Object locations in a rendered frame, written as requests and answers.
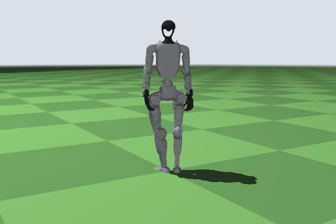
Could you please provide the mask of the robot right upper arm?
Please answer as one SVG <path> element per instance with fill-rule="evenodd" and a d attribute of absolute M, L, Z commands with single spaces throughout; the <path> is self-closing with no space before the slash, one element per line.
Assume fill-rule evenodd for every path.
<path fill-rule="evenodd" d="M 190 50 L 186 45 L 181 46 L 183 68 L 181 68 L 182 74 L 190 74 Z"/>

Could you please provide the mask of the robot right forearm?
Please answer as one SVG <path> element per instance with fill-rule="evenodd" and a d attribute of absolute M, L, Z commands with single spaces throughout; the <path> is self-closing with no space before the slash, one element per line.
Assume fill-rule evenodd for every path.
<path fill-rule="evenodd" d="M 191 70 L 190 70 L 190 74 L 186 74 L 184 76 L 184 88 L 185 88 L 186 94 L 190 94 L 190 89 L 192 89 L 192 85 L 191 85 Z"/>

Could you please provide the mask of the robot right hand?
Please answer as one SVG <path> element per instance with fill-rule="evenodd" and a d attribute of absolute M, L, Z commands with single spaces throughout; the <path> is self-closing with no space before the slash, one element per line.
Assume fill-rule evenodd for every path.
<path fill-rule="evenodd" d="M 184 104 L 184 106 L 187 104 L 187 107 L 184 111 L 190 111 L 193 108 L 193 90 L 190 89 L 190 94 L 186 94 L 187 98 L 186 98 L 186 102 Z"/>

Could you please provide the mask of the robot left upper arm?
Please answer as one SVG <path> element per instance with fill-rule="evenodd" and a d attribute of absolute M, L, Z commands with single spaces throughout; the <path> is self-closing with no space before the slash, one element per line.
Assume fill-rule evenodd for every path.
<path fill-rule="evenodd" d="M 152 64 L 153 64 L 153 53 L 156 52 L 157 44 L 151 44 L 148 45 L 146 49 L 146 57 L 145 57 L 145 63 L 146 63 L 146 74 L 151 74 L 153 72 Z"/>

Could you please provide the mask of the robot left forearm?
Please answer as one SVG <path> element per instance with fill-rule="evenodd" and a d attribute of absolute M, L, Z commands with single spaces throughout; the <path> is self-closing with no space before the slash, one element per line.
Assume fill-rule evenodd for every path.
<path fill-rule="evenodd" d="M 146 75 L 146 67 L 143 68 L 143 90 L 142 93 L 144 94 L 144 90 L 148 90 L 149 91 L 149 87 L 150 87 L 150 79 L 151 76 L 150 75 Z M 150 93 L 150 91 L 149 91 Z"/>

